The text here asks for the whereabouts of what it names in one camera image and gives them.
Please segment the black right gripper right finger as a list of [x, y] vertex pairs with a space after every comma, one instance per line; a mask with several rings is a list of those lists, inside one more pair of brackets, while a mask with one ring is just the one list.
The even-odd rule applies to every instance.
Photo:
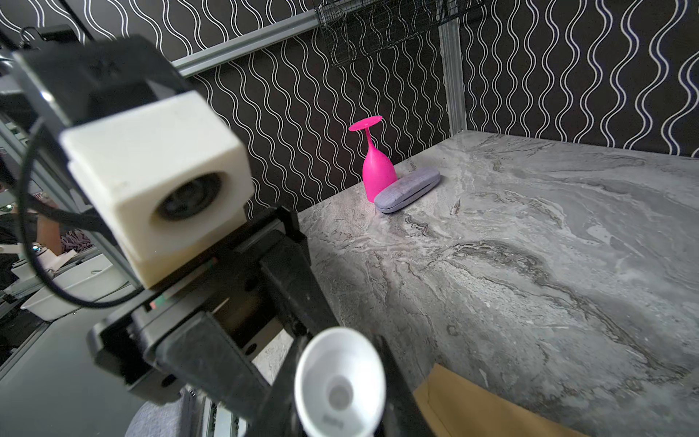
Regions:
[[386, 401], [377, 436], [433, 436], [415, 398], [402, 375], [387, 340], [373, 336], [386, 380]]

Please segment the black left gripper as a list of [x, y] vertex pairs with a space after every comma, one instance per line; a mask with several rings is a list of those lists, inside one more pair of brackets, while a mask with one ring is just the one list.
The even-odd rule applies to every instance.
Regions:
[[315, 336], [339, 322], [297, 214], [267, 209], [91, 330], [94, 364], [147, 401], [185, 386], [253, 421], [270, 386], [252, 362], [267, 327]]

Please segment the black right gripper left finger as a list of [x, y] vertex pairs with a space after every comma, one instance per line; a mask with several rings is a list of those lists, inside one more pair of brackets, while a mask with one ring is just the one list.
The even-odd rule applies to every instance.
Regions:
[[246, 436], [305, 436], [296, 410], [294, 387], [300, 358], [310, 339], [303, 335], [291, 344], [269, 394], [249, 422]]

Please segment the brown manila envelope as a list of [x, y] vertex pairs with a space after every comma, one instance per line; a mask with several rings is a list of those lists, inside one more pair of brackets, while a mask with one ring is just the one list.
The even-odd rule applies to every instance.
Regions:
[[413, 392], [437, 436], [579, 436], [436, 364]]

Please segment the magenta plastic goblet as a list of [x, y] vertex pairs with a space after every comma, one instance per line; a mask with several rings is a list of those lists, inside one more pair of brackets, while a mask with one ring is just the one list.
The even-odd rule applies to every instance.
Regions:
[[372, 116], [353, 123], [351, 132], [363, 131], [368, 143], [368, 151], [362, 165], [362, 180], [367, 200], [373, 203], [384, 189], [398, 180], [397, 173], [391, 160], [380, 152], [373, 143], [371, 127], [382, 122], [382, 116]]

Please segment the aluminium left side rail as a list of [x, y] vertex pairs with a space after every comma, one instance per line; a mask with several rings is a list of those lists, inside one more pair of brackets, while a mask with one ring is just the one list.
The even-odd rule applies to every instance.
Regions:
[[319, 25], [320, 22], [314, 11], [305, 12], [244, 36], [238, 36], [214, 47], [203, 49], [193, 55], [185, 56], [185, 58], [173, 61], [172, 65], [182, 76], [189, 78], [226, 64], [229, 61], [243, 58], [258, 50], [302, 35]]

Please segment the aluminium corner post left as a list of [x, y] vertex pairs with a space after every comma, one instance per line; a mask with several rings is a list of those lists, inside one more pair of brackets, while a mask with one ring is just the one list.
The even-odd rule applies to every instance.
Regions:
[[439, 27], [443, 83], [451, 135], [466, 129], [461, 20], [455, 18]]

